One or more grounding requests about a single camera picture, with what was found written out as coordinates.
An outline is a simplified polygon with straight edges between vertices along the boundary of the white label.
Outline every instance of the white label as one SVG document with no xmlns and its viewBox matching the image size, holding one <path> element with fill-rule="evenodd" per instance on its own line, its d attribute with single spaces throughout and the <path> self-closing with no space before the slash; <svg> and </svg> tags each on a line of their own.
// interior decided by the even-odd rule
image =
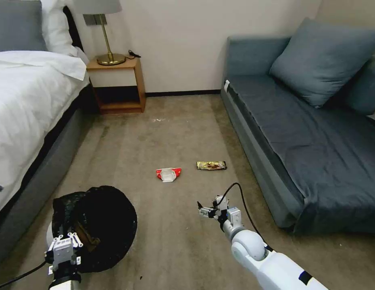
<svg viewBox="0 0 375 290">
<path fill-rule="evenodd" d="M 229 86 L 229 80 L 226 80 L 226 81 L 225 81 L 225 86 L 224 86 L 224 90 L 225 90 L 226 92 L 228 92 L 228 86 Z"/>
</svg>

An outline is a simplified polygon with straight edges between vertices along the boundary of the wooden nightstand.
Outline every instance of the wooden nightstand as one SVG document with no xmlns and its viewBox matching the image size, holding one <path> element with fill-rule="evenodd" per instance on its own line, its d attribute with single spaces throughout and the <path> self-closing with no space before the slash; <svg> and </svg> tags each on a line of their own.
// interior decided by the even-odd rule
<svg viewBox="0 0 375 290">
<path fill-rule="evenodd" d="M 146 91 L 139 58 L 115 66 L 102 66 L 93 59 L 87 71 L 102 114 L 144 111 Z"/>
</svg>

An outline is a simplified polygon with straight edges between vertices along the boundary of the trash bin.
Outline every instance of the trash bin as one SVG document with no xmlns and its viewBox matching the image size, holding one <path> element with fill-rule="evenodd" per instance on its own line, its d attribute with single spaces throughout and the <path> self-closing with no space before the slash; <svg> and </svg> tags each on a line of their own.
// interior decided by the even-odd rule
<svg viewBox="0 0 375 290">
<path fill-rule="evenodd" d="M 101 272 L 115 266 L 128 252 L 138 225 L 134 206 L 112 186 L 92 187 L 53 200 L 52 233 L 76 232 L 84 244 L 78 271 Z"/>
</svg>

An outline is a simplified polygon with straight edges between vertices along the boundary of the lamp shade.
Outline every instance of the lamp shade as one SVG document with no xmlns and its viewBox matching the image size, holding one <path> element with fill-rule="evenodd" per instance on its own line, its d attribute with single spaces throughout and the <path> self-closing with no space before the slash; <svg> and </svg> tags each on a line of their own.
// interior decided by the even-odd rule
<svg viewBox="0 0 375 290">
<path fill-rule="evenodd" d="M 119 0 L 73 0 L 75 11 L 81 14 L 110 14 L 122 11 Z"/>
</svg>

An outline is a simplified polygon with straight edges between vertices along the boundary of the baseboard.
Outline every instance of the baseboard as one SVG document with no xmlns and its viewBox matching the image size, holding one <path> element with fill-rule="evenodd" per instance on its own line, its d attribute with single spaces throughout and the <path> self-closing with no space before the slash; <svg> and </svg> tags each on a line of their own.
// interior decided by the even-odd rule
<svg viewBox="0 0 375 290">
<path fill-rule="evenodd" d="M 176 92 L 156 92 L 146 93 L 146 97 L 166 97 L 179 95 L 219 95 L 220 90 L 201 90 L 201 91 L 176 91 Z"/>
</svg>

